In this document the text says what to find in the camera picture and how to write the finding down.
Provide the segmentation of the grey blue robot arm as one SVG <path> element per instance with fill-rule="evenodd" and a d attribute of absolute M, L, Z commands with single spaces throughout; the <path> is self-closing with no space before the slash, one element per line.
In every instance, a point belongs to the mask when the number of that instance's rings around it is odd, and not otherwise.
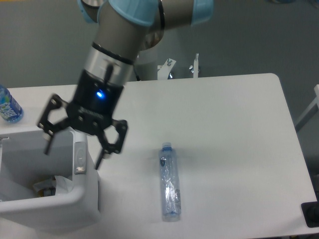
<path fill-rule="evenodd" d="M 146 36 L 208 21 L 211 0 L 104 0 L 80 1 L 85 14 L 98 24 L 84 68 L 71 101 L 54 94 L 37 126 L 43 130 L 50 152 L 55 135 L 67 128 L 96 136 L 101 152 L 98 162 L 120 153 L 128 130 L 126 120 L 113 112 Z"/>

